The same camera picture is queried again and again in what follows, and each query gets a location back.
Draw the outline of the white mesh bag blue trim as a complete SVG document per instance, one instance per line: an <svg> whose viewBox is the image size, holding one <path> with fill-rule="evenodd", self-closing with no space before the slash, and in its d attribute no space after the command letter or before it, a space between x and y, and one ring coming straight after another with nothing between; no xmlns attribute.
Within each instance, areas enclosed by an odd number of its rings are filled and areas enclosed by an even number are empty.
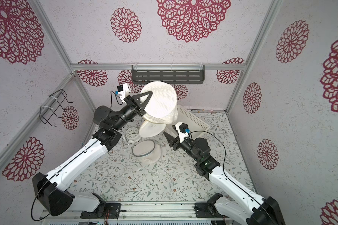
<svg viewBox="0 0 338 225"><path fill-rule="evenodd" d="M161 147L153 140L145 140L133 147L132 154L143 164L151 165L161 158Z"/></svg>

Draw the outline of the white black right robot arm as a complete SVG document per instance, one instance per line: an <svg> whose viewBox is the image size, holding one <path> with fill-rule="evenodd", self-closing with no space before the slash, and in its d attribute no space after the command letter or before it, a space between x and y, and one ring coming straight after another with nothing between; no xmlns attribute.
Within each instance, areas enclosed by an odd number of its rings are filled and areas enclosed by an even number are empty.
<svg viewBox="0 0 338 225"><path fill-rule="evenodd" d="M210 147L204 138L192 140L185 136L173 137L164 133L173 150L182 149L195 160L197 173L217 185L234 202L217 193L208 201L208 211L215 217L226 216L240 225L284 225L279 203L272 197L264 198L254 193L233 178L210 154Z"/></svg>

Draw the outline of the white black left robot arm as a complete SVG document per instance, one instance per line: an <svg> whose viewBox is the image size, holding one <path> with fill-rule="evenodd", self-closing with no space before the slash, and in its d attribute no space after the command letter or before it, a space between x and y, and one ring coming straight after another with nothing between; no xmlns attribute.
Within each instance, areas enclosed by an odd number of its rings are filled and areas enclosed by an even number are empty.
<svg viewBox="0 0 338 225"><path fill-rule="evenodd" d="M99 130L92 139L57 168L46 174L37 173L32 178L35 198L50 216L58 216L68 210L103 216L106 202L98 194L75 192L69 186L94 161L118 144L122 137L119 131L135 116L146 113L145 107L152 95L152 91L127 95L123 100L125 106L120 111L113 111L107 106L98 107L94 112L93 122L99 126Z"/></svg>

